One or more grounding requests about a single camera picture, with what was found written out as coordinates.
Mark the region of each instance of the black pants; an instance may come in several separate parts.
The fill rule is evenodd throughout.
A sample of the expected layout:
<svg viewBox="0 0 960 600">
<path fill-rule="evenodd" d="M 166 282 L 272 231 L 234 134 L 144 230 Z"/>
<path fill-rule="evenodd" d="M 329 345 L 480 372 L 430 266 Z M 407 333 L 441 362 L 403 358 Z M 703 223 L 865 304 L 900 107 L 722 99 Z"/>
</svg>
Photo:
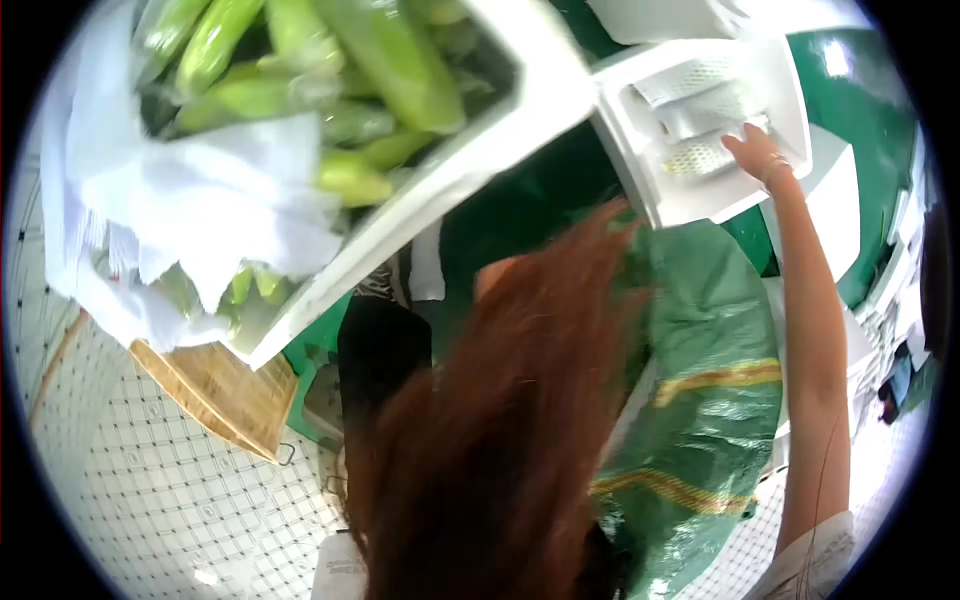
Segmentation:
<svg viewBox="0 0 960 600">
<path fill-rule="evenodd" d="M 374 296 L 350 299 L 337 334 L 344 428 L 366 427 L 416 369 L 430 367 L 430 325 Z"/>
</svg>

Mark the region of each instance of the white sleeve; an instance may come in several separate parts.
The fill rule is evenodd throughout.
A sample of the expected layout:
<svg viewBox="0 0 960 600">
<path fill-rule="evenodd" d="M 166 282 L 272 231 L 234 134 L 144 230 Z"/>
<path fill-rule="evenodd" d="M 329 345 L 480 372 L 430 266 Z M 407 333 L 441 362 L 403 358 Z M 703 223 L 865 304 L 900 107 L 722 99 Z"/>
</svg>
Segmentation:
<svg viewBox="0 0 960 600">
<path fill-rule="evenodd" d="M 361 600 L 367 569 L 349 532 L 327 536 L 318 548 L 310 600 Z"/>
<path fill-rule="evenodd" d="M 852 532 L 850 511 L 820 523 L 784 548 L 743 600 L 826 598 L 850 569 Z"/>
</svg>

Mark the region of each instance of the wooden basket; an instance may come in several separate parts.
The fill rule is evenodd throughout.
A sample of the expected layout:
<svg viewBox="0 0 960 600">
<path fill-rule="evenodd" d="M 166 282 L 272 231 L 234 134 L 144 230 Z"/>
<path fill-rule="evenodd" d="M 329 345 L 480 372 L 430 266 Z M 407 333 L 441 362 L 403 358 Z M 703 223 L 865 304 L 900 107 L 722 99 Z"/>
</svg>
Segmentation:
<svg viewBox="0 0 960 600">
<path fill-rule="evenodd" d="M 225 441 L 277 464 L 298 383 L 283 354 L 252 371 L 219 343 L 161 355 L 137 340 L 130 352 L 197 422 Z"/>
</svg>

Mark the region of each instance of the black fisheye border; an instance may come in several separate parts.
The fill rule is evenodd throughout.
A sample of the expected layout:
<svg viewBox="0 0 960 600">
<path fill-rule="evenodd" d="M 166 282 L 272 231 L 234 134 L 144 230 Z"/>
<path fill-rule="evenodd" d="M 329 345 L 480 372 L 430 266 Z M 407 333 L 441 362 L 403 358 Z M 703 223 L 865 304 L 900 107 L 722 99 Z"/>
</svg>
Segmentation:
<svg viewBox="0 0 960 600">
<path fill-rule="evenodd" d="M 2 110 L 3 146 L 0 161 L 3 169 L 3 228 L 0 253 L 12 247 L 8 208 L 16 186 L 16 168 L 24 133 L 34 117 L 37 99 L 47 75 L 56 63 L 61 49 L 77 29 L 93 2 L 25 3 L 8 2 L 0 15 L 0 85 L 7 90 L 0 101 Z M 920 114 L 928 147 L 937 162 L 940 174 L 940 197 L 945 204 L 948 229 L 957 227 L 960 208 L 954 199 L 960 195 L 960 166 L 956 163 L 956 121 L 960 108 L 953 101 L 952 70 L 955 68 L 957 44 L 956 20 L 950 3 L 933 0 L 903 2 L 861 2 L 875 19 L 887 41 L 887 48 L 897 63 L 900 75 L 911 92 Z M 956 271 L 955 242 L 950 248 L 949 271 Z M 3 256 L 4 274 L 7 270 Z M 952 310 L 950 299 L 949 312 Z M 66 514 L 45 471 L 37 461 L 33 442 L 29 440 L 22 406 L 22 393 L 13 369 L 12 348 L 8 348 L 7 323 L 3 338 L 3 412 L 2 449 L 0 449 L 0 540 L 6 539 L 3 559 L 7 581 L 22 585 L 23 577 L 34 583 L 41 593 L 54 590 L 93 591 L 93 597 L 122 597 L 116 585 L 106 578 L 104 570 L 92 561 L 85 546 L 67 524 Z M 953 340 L 943 366 L 940 390 L 931 399 L 930 425 L 922 442 L 918 467 L 908 478 L 900 499 L 891 510 L 876 537 L 850 575 L 832 597 L 866 597 L 882 589 L 882 597 L 911 594 L 923 597 L 924 591 L 937 586 L 949 589 L 948 578 L 956 568 L 948 560 L 955 553 L 948 550 L 954 542 L 954 498 L 952 489 L 956 473 L 953 458 L 955 444 L 948 442 L 956 420 L 953 404 L 957 394 Z M 39 551 L 37 544 L 42 544 Z"/>
</svg>

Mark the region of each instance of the white plastic crate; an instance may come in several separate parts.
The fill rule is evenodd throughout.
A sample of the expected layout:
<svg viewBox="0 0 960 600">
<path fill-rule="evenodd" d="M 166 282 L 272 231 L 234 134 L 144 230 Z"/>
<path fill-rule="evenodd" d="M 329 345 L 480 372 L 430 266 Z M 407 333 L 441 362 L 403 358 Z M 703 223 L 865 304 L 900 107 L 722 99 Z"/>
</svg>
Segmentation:
<svg viewBox="0 0 960 600">
<path fill-rule="evenodd" d="M 246 308 L 241 336 L 225 345 L 254 369 L 420 231 L 594 110 L 596 91 L 579 47 L 545 0 L 462 2 L 513 64 L 512 95 L 428 156 L 278 314 L 255 302 Z"/>
<path fill-rule="evenodd" d="M 850 269 L 860 255 L 860 192 L 856 181 L 853 146 L 827 130 L 810 126 L 813 168 L 800 180 L 810 220 L 834 281 Z M 774 254 L 782 265 L 783 247 L 774 202 L 760 203 Z"/>
<path fill-rule="evenodd" d="M 594 128 L 627 197 L 653 227 L 700 219 L 722 223 L 767 196 L 759 182 L 739 169 L 692 183 L 666 173 L 663 162 L 671 154 L 668 134 L 654 108 L 636 93 L 635 82 L 692 60 L 728 56 L 736 47 L 743 51 L 738 74 L 762 99 L 773 136 L 797 177 L 806 176 L 812 167 L 810 131 L 786 37 L 677 39 L 631 48 L 594 69 L 600 96 L 599 109 L 592 117 Z"/>
</svg>

